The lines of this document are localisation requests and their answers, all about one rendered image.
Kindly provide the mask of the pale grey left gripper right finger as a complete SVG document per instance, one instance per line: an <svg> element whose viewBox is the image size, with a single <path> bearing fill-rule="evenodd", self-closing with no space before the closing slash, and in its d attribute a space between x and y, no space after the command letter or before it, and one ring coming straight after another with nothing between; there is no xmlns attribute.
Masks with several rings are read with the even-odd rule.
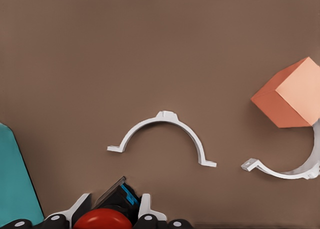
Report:
<svg viewBox="0 0 320 229"><path fill-rule="evenodd" d="M167 221L167 216L164 213L151 209L151 195L149 193L144 193L141 197L138 218L146 214L154 215L159 221Z"/></svg>

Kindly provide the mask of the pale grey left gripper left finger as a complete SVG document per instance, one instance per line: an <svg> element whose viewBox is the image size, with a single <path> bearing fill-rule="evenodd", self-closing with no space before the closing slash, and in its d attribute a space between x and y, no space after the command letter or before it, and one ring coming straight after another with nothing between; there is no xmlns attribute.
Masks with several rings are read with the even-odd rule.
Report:
<svg viewBox="0 0 320 229"><path fill-rule="evenodd" d="M73 226L77 220L91 209L91 193L84 193L69 209L50 214L46 219L52 216L64 215Z"/></svg>

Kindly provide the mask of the blue storage box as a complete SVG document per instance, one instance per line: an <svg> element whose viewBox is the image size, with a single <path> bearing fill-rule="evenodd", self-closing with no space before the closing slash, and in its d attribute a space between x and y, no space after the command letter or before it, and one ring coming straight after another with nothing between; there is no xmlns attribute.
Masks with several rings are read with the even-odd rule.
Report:
<svg viewBox="0 0 320 229"><path fill-rule="evenodd" d="M44 215L15 136L0 123L0 227L17 219L38 224Z"/></svg>

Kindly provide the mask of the pink storage box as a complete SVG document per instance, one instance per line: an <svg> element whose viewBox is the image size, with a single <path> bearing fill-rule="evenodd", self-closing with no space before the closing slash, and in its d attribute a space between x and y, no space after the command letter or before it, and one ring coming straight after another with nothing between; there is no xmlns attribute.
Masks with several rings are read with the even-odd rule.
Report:
<svg viewBox="0 0 320 229"><path fill-rule="evenodd" d="M278 127L311 127L320 119L320 66L306 57L277 72L251 101Z"/></svg>

